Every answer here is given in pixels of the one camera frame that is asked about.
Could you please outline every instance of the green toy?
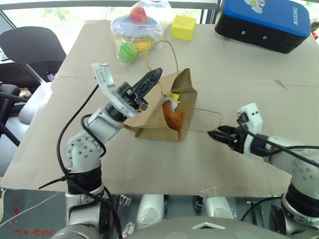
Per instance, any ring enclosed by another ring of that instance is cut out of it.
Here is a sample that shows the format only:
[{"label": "green toy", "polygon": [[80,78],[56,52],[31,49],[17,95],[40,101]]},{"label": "green toy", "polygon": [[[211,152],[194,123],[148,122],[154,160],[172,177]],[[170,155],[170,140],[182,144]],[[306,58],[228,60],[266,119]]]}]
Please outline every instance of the green toy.
[{"label": "green toy", "polygon": [[122,60],[124,64],[128,64],[133,61],[133,59],[137,56],[138,50],[136,47],[130,42],[121,42],[118,48],[118,57]]}]

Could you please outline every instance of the window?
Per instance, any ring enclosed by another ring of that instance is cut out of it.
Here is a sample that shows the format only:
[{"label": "window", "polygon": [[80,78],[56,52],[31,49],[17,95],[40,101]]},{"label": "window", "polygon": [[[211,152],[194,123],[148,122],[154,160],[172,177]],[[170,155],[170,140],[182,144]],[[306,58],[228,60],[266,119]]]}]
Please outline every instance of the window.
[{"label": "window", "polygon": [[[178,15],[191,16],[200,21],[200,9],[173,10]],[[41,26],[51,29],[68,53],[86,20],[114,20],[130,7],[50,7],[5,10],[4,13],[17,26]]]}]

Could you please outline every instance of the yellow sponge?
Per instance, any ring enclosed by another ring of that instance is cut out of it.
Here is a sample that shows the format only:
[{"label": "yellow sponge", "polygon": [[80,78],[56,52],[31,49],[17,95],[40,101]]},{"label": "yellow sponge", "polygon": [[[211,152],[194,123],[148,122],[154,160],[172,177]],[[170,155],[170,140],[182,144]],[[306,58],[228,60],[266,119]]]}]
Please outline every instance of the yellow sponge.
[{"label": "yellow sponge", "polygon": [[187,16],[176,16],[171,25],[171,36],[190,40],[193,37],[196,26],[196,19]]}]

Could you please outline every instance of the floor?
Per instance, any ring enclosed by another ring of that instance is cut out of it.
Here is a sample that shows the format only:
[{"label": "floor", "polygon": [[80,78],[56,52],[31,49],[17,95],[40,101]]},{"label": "floor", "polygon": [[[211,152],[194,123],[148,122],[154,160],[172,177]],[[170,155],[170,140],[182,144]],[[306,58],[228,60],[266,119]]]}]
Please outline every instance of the floor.
[{"label": "floor", "polygon": [[[22,139],[27,130],[27,126],[21,124],[17,117],[11,117],[6,126],[19,139]],[[0,177],[4,175],[8,165],[15,154],[17,147],[10,142],[5,135],[0,138]],[[4,198],[4,216],[3,221],[9,220],[11,217],[25,211],[26,209],[37,205],[43,200],[53,196],[56,192],[45,191],[28,191],[28,190],[8,190]],[[121,206],[119,208],[119,216],[122,228],[129,222],[136,221],[136,214],[142,195],[128,195],[132,198],[129,207]],[[236,218],[241,218],[248,209],[247,201],[259,201],[256,198],[228,198],[228,202],[233,210]],[[266,202],[256,210],[257,224],[268,228],[269,212],[271,204]],[[196,213],[193,209],[193,197],[183,195],[170,195],[168,201],[168,212],[165,218],[181,217],[181,216],[201,216],[203,212]],[[0,226],[1,239],[34,239],[34,238],[50,238],[55,232],[65,226],[65,200],[64,193],[59,193],[40,206],[18,216],[13,220],[9,220],[3,226]],[[247,217],[247,221],[251,222],[251,216]]]}]

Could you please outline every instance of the red apple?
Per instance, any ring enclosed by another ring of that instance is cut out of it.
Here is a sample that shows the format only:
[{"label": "red apple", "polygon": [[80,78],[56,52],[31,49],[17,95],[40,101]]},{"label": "red apple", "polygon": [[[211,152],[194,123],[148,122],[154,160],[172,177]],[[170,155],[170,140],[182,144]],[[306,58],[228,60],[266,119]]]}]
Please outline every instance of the red apple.
[{"label": "red apple", "polygon": [[143,25],[147,22],[148,17],[146,16],[145,10],[142,7],[135,7],[131,10],[131,20],[135,24]]}]

